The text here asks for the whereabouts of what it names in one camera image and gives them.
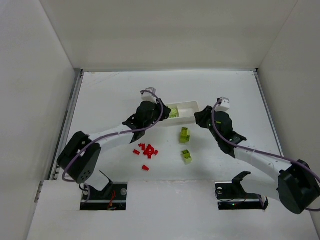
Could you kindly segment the red lego piece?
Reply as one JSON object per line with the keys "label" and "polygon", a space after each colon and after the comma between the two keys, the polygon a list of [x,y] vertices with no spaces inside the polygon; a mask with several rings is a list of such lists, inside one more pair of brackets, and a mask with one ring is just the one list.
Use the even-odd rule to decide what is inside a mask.
{"label": "red lego piece", "polygon": [[136,154],[136,155],[140,155],[140,152],[138,150],[136,150],[136,149],[133,150],[133,153]]}
{"label": "red lego piece", "polygon": [[146,166],[146,165],[143,165],[143,166],[141,167],[141,169],[142,169],[143,171],[147,171],[147,172],[150,170],[149,167]]}

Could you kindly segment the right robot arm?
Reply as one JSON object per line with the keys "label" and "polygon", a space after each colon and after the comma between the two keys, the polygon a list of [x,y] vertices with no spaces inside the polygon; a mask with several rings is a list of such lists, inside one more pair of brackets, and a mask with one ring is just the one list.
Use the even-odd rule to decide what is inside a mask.
{"label": "right robot arm", "polygon": [[243,161],[262,171],[271,181],[245,180],[251,174],[243,171],[232,179],[237,195],[257,194],[279,201],[294,214],[310,210],[310,205],[320,197],[320,178],[303,160],[257,150],[250,146],[246,137],[233,130],[233,122],[224,111],[207,106],[194,114],[196,124],[208,129],[220,150],[232,158]]}

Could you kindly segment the lime green lego brick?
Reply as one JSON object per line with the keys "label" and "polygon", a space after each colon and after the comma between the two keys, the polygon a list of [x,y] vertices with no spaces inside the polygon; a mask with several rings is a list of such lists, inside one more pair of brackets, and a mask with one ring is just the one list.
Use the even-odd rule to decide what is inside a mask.
{"label": "lime green lego brick", "polygon": [[191,163],[192,162],[192,156],[191,156],[191,153],[189,152],[189,150],[183,150],[182,152],[181,152],[181,155],[182,155],[182,157],[183,157],[183,160],[184,160],[184,163],[185,164],[189,164],[189,163]]}

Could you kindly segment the lime green lego stack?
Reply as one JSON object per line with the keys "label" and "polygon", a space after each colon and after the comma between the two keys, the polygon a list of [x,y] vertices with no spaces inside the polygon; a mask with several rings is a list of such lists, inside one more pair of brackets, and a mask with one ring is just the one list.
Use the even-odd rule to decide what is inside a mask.
{"label": "lime green lego stack", "polygon": [[186,144],[190,141],[190,130],[187,127],[182,127],[179,135],[179,142]]}

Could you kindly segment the red lego cluster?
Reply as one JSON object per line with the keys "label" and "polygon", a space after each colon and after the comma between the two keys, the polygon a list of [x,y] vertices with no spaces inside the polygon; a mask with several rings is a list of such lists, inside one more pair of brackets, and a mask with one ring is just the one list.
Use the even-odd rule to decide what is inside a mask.
{"label": "red lego cluster", "polygon": [[148,159],[152,159],[153,156],[157,156],[159,151],[155,149],[151,144],[139,143],[142,154],[147,156]]}

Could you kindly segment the white three-compartment tray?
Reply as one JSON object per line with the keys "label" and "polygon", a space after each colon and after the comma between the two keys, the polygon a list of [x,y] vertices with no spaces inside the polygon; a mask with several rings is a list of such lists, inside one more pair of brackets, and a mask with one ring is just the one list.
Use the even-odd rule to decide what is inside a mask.
{"label": "white three-compartment tray", "polygon": [[200,111],[197,101],[170,103],[166,106],[171,110],[177,110],[176,117],[170,117],[159,122],[157,125],[161,127],[172,127],[196,123],[194,114]]}

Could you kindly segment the pale green lego brick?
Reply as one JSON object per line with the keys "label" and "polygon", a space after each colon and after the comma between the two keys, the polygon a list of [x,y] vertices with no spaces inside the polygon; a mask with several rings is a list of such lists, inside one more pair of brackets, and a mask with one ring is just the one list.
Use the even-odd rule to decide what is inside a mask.
{"label": "pale green lego brick", "polygon": [[179,116],[179,111],[176,107],[170,109],[169,118],[178,118]]}

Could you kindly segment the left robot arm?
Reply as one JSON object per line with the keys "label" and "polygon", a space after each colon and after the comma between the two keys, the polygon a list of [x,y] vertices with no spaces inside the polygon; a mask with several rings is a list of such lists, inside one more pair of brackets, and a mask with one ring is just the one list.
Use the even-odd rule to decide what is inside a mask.
{"label": "left robot arm", "polygon": [[161,99],[142,101],[136,113],[117,127],[95,134],[76,132],[57,159],[62,180],[103,192],[111,180],[96,168],[102,152],[140,140],[146,130],[169,118],[171,109]]}

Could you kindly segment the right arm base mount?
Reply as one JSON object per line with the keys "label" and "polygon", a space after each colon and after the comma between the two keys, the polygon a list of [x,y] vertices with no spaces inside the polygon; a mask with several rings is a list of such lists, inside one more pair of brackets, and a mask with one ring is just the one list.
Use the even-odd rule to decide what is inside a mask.
{"label": "right arm base mount", "polygon": [[217,207],[220,211],[233,210],[262,210],[269,206],[267,197],[256,193],[245,192],[241,185],[244,178],[251,172],[243,171],[231,181],[216,181],[214,195],[217,200]]}

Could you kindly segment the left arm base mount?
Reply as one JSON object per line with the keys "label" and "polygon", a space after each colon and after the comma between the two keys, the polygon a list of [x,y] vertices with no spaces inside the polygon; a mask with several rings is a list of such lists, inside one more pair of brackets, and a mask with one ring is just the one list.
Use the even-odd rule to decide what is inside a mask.
{"label": "left arm base mount", "polygon": [[101,170],[98,177],[108,180],[102,191],[81,183],[81,211],[125,211],[127,207],[128,182],[114,182]]}

